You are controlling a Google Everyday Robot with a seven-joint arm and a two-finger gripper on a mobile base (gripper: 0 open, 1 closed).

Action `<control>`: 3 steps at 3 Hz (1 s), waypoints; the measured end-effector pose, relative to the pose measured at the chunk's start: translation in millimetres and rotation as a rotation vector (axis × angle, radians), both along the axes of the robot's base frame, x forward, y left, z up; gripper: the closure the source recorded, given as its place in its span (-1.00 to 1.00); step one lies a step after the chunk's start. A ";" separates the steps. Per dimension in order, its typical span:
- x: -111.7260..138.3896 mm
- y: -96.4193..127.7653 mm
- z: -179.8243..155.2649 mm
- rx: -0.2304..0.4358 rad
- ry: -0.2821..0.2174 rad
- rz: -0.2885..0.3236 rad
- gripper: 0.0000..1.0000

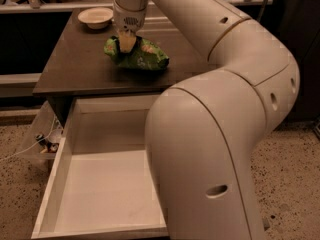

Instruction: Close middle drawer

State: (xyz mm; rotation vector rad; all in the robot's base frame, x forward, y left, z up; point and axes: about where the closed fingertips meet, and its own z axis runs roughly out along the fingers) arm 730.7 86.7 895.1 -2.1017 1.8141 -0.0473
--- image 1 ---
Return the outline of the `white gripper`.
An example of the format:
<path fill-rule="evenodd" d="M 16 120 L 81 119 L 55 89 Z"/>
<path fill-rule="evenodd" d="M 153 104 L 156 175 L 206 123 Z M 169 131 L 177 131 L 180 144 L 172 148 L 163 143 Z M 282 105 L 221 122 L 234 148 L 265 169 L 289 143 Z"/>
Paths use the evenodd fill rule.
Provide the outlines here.
<path fill-rule="evenodd" d="M 117 2 L 113 4 L 113 18 L 118 30 L 119 46 L 122 53 L 130 53 L 136 43 L 136 32 L 145 21 L 146 9 L 128 10 Z"/>

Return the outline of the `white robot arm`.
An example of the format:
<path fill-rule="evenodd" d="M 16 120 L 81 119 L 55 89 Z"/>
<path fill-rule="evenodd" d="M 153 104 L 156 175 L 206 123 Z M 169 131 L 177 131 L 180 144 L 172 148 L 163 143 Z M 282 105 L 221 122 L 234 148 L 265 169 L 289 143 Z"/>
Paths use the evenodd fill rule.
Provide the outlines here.
<path fill-rule="evenodd" d="M 224 0 L 114 0 L 119 29 L 137 31 L 154 2 L 209 71 L 152 105 L 145 147 L 171 240 L 265 240 L 252 150 L 288 115 L 300 76 L 290 51 Z"/>

